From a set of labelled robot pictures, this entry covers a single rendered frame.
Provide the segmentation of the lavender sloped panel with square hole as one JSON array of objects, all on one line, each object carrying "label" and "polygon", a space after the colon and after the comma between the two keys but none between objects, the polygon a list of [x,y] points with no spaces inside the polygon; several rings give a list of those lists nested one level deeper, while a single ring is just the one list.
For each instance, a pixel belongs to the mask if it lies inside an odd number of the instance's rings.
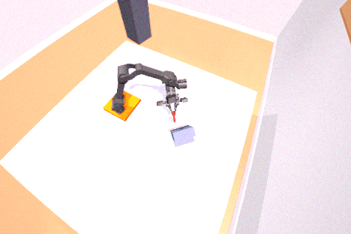
[{"label": "lavender sloped panel with square hole", "polygon": [[194,127],[190,125],[171,130],[170,132],[175,147],[194,142],[193,137],[196,136]]}]

